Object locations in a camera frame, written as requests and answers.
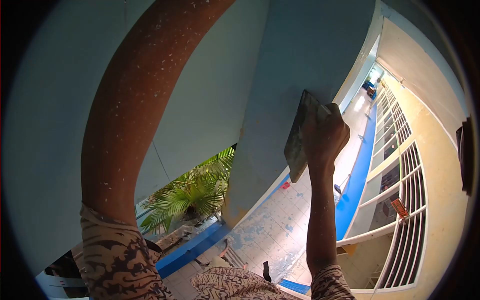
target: palm plant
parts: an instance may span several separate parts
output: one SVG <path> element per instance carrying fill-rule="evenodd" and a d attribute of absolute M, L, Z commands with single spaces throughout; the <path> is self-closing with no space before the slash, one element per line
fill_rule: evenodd
<path fill-rule="evenodd" d="M 144 204 L 152 212 L 140 226 L 156 231 L 162 225 L 168 233 L 172 220 L 188 208 L 203 216 L 216 213 L 225 199 L 234 155 L 229 147 L 153 193 Z"/>

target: patterned shirt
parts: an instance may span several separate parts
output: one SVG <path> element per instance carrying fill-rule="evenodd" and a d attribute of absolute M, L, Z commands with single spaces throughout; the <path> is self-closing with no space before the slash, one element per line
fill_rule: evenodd
<path fill-rule="evenodd" d="M 155 263 L 162 253 L 148 248 L 136 226 L 82 206 L 80 212 L 86 281 L 93 299 L 174 300 Z M 191 279 L 199 299 L 291 299 L 276 285 L 239 268 L 213 267 Z M 331 264 L 312 281 L 314 300 L 352 300 L 340 266 Z"/>

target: hand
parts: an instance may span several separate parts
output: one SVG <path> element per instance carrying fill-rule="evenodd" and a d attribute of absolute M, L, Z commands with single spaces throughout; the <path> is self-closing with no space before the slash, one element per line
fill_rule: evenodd
<path fill-rule="evenodd" d="M 302 145 L 307 155 L 310 173 L 332 176 L 335 159 L 350 139 L 350 127 L 343 122 L 338 105 L 326 105 L 332 112 L 318 122 L 314 106 L 310 106 L 302 127 Z"/>

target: putty knife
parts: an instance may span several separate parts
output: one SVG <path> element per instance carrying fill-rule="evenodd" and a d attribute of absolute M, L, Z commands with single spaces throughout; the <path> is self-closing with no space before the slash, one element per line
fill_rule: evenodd
<path fill-rule="evenodd" d="M 288 136 L 287 144 L 283 150 L 288 166 L 290 167 L 290 179 L 293 183 L 300 179 L 300 176 L 307 167 L 307 156 L 305 155 L 301 144 L 301 129 L 305 122 L 309 105 L 312 105 L 312 108 L 317 111 L 317 123 L 322 122 L 326 117 L 332 114 L 325 105 L 320 104 L 320 102 L 318 102 L 318 100 L 307 90 L 303 90 L 299 107 L 297 108 L 297 115 L 293 120 L 290 135 Z"/>

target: corridor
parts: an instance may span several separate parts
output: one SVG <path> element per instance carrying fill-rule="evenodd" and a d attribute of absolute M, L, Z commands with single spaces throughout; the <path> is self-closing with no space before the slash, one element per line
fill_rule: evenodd
<path fill-rule="evenodd" d="M 350 127 L 350 140 L 335 160 L 334 173 L 334 184 L 341 185 L 342 189 L 360 149 L 370 103 L 371 99 L 361 88 L 343 114 Z M 337 202 L 339 195 L 334 194 Z M 310 285 L 312 276 L 305 250 L 311 200 L 312 185 L 307 168 L 297 183 L 290 182 L 288 188 L 276 190 L 226 236 L 230 246 L 249 264 L 250 271 L 262 275 L 263 262 L 268 261 L 272 282 L 290 278 Z M 211 261 L 223 248 L 224 243 L 220 241 L 198 259 Z M 190 288 L 189 280 L 199 271 L 201 267 L 191 262 L 167 277 L 166 284 L 179 299 L 191 299 L 195 291 Z"/>

